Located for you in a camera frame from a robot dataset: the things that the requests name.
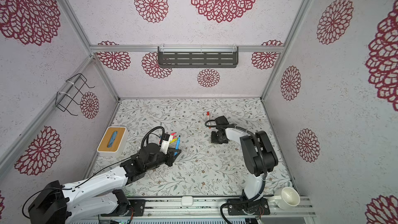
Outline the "blue highlighter pen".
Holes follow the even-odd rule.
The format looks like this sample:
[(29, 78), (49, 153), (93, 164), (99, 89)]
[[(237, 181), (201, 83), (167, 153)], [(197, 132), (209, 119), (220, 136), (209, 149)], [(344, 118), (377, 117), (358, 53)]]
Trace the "blue highlighter pen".
[(179, 149), (179, 144), (180, 144), (180, 136), (178, 137), (177, 141), (176, 141), (176, 149)]

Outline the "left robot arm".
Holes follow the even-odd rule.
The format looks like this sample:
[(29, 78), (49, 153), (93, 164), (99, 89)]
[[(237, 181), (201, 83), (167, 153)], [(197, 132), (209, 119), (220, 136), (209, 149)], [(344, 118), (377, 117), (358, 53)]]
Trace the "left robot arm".
[(30, 206), (23, 206), (24, 217), (32, 224), (71, 224), (95, 215), (121, 216), (131, 210), (130, 201), (122, 188), (142, 179), (148, 170), (165, 164), (173, 165), (180, 149), (162, 151), (150, 143), (138, 153), (112, 164), (107, 172), (74, 183), (53, 181), (34, 193)]

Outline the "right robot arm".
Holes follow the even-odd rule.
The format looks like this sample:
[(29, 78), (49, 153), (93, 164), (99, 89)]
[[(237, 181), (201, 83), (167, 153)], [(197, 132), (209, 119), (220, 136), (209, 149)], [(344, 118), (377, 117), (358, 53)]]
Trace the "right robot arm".
[(253, 133), (246, 128), (230, 124), (225, 116), (207, 120), (205, 126), (215, 128), (211, 133), (213, 144), (227, 144), (230, 141), (241, 146), (243, 160), (250, 174), (243, 189), (245, 201), (257, 201), (263, 196), (266, 178), (278, 165), (278, 157), (266, 132)]

